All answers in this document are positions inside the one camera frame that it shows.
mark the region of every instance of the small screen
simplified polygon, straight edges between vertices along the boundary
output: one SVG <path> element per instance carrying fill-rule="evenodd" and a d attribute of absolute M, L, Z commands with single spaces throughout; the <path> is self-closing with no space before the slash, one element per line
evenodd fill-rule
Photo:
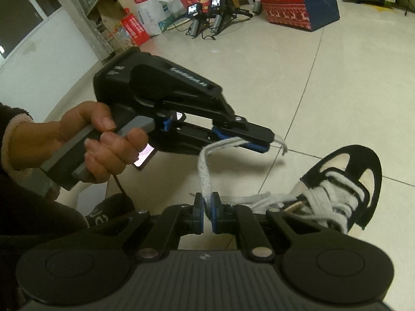
<path fill-rule="evenodd" d="M 134 165 L 137 167 L 140 167 L 153 151 L 154 151 L 154 147 L 147 145 L 147 147 L 144 148 L 144 151 L 142 151 L 140 155 L 138 156 L 138 160 L 134 163 Z"/>
<path fill-rule="evenodd" d="M 195 13 L 197 11 L 198 11 L 198 5 L 194 4 L 192 6 L 189 6 L 188 14 L 193 14 L 193 13 Z"/>
<path fill-rule="evenodd" d="M 220 6 L 220 0 L 212 0 L 212 7 L 219 7 Z"/>

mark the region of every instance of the ribbed gray panel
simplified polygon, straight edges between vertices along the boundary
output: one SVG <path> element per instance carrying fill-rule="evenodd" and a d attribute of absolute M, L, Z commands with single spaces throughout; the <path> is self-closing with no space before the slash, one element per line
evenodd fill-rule
<path fill-rule="evenodd" d="M 390 311 L 382 303 L 336 308 L 306 300 L 285 286 L 268 264 L 240 251 L 171 251 L 137 267 L 113 295 L 71 308 L 29 303 L 22 311 Z"/>

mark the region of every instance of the window frame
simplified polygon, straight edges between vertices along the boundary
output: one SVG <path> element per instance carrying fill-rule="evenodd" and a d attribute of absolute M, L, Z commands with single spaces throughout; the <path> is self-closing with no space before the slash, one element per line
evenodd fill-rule
<path fill-rule="evenodd" d="M 45 12 L 43 11 L 42 7 L 38 4 L 38 2 L 36 0 L 29 0 L 29 2 L 32 4 L 32 6 L 36 9 L 36 12 L 39 14 L 39 16 L 43 19 L 43 21 L 38 24 L 30 33 L 28 33 L 26 35 L 26 37 L 24 39 L 22 39 L 18 45 L 16 45 L 16 47 L 10 52 L 10 54 L 6 57 L 3 58 L 3 56 L 0 55 L 0 70 L 5 66 L 6 62 L 14 55 L 14 53 L 16 51 L 18 51 L 18 49 L 34 34 L 36 33 L 48 20 L 49 18 L 56 13 L 58 10 L 60 10 L 62 7 L 60 7 L 59 9 L 55 10 L 55 12 L 53 12 L 52 15 L 47 16 L 45 14 Z"/>

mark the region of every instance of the finger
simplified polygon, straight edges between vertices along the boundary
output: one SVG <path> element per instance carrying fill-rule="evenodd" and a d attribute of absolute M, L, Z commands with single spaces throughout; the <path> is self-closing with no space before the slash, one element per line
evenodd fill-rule
<path fill-rule="evenodd" d="M 94 177 L 94 179 L 91 179 L 91 183 L 104 183 L 108 181 L 109 173 L 107 169 L 89 152 L 85 153 L 85 165 Z"/>
<path fill-rule="evenodd" d="M 78 110 L 85 123 L 91 122 L 100 132 L 112 131 L 116 128 L 111 117 L 111 110 L 106 104 L 85 101 L 79 105 Z"/>
<path fill-rule="evenodd" d="M 85 147 L 87 152 L 94 156 L 95 160 L 105 167 L 108 173 L 118 175 L 124 171 L 125 162 L 99 141 L 86 139 Z"/>
<path fill-rule="evenodd" d="M 113 132 L 104 132 L 100 142 L 124 164 L 131 165 L 138 159 L 138 150 L 127 139 L 121 138 Z"/>
<path fill-rule="evenodd" d="M 139 152 L 146 148 L 149 143 L 148 135 L 142 129 L 132 129 L 126 136 L 128 142 Z"/>

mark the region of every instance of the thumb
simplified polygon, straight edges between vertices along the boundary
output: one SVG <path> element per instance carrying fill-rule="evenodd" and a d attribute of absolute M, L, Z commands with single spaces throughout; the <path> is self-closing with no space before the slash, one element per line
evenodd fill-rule
<path fill-rule="evenodd" d="M 91 122 L 100 132 L 112 131 L 117 126 L 111 117 L 109 106 L 103 103 L 88 101 L 81 104 L 80 115 L 86 122 Z"/>

